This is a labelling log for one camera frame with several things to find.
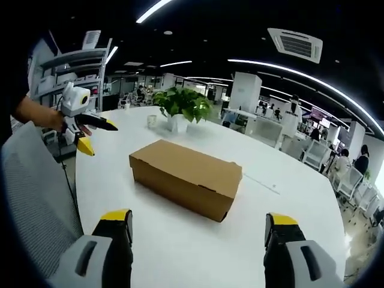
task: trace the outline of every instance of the black ceiling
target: black ceiling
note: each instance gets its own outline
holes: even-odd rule
[[[289,67],[316,77],[350,96],[375,119],[384,120],[384,41],[380,8],[294,1],[173,0],[141,24],[136,20],[158,0],[133,0],[114,4],[78,4],[63,9],[52,22],[52,34],[63,53],[81,49],[87,30],[100,29],[99,45],[109,38],[118,46],[107,65],[134,73],[128,61],[143,62],[143,74],[165,72],[180,76],[231,79],[236,71],[264,72],[312,87],[356,113],[380,136],[371,121],[340,95],[301,76],[251,64],[228,62],[246,59]],[[323,40],[320,64],[278,53],[267,28],[305,33]],[[164,35],[172,31],[173,35]],[[160,68],[161,64],[189,61]],[[343,107],[296,83],[259,74],[263,86],[298,94],[339,118],[352,118]],[[287,96],[262,90],[262,95]]]

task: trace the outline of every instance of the office desk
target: office desk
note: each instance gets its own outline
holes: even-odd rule
[[[307,239],[319,243],[344,276],[346,249],[341,214],[324,176],[278,150],[212,122],[191,124],[186,134],[165,129],[158,107],[102,115],[119,131],[95,130],[95,156],[77,153],[76,187],[85,233],[101,215],[133,210],[132,287],[264,287],[265,218],[278,212],[296,219]],[[147,116],[157,127],[146,127]],[[128,155],[166,139],[235,161],[243,179],[222,223],[195,214],[135,183]]]

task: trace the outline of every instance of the air conditioning vent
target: air conditioning vent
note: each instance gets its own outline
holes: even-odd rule
[[[300,57],[315,63],[320,62],[323,41],[298,32],[268,28],[279,52]]]

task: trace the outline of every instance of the floor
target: floor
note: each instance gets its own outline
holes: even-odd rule
[[[213,116],[210,121],[221,124],[219,118],[220,109],[214,109]],[[76,157],[64,160],[68,177],[75,179]],[[353,209],[349,206],[341,206],[341,217],[343,219],[345,230],[346,255],[346,271],[344,282],[351,284],[358,275],[364,270],[370,262],[372,255],[376,249],[376,240],[373,237],[373,230],[368,229],[369,220],[360,212],[353,213]]]

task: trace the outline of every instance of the brown cardboard box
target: brown cardboard box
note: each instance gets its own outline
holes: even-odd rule
[[[242,178],[235,163],[159,140],[130,155],[135,181],[200,215],[221,222]]]

